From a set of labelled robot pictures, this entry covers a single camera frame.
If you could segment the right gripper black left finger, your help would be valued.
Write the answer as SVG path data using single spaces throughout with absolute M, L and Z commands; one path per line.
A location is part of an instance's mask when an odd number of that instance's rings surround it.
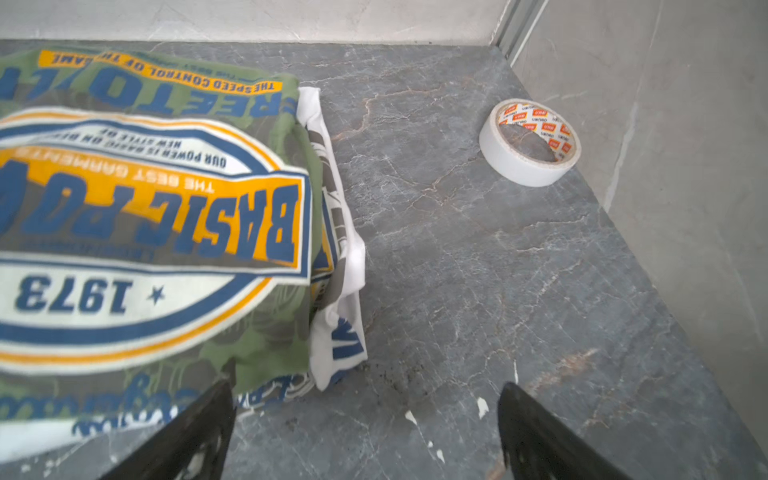
M 219 479 L 236 414 L 231 383 L 219 381 L 101 478 Z

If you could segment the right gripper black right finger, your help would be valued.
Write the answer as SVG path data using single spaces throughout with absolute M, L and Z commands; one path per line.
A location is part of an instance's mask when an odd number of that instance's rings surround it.
M 497 404 L 504 464 L 515 479 L 629 478 L 514 382 Z

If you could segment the white tank top navy trim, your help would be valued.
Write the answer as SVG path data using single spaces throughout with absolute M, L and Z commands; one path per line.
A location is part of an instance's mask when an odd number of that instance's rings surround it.
M 316 311 L 310 326 L 309 372 L 277 377 L 238 396 L 242 414 L 296 400 L 314 389 L 324 390 L 368 358 L 359 297 L 365 285 L 366 247 L 345 200 L 318 88 L 300 88 L 298 120 L 308 130 L 311 145 L 323 164 L 323 233 L 330 241 L 331 270 L 313 272 Z M 4 423 L 1 461 L 19 461 L 113 432 L 162 425 L 173 420 L 187 404 L 186 400 L 174 400 L 167 406 L 137 412 Z

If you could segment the green tank top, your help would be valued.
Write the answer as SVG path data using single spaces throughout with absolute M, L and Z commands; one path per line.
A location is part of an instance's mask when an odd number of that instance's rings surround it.
M 1 60 L 1 419 L 170 414 L 309 369 L 322 170 L 290 74 Z

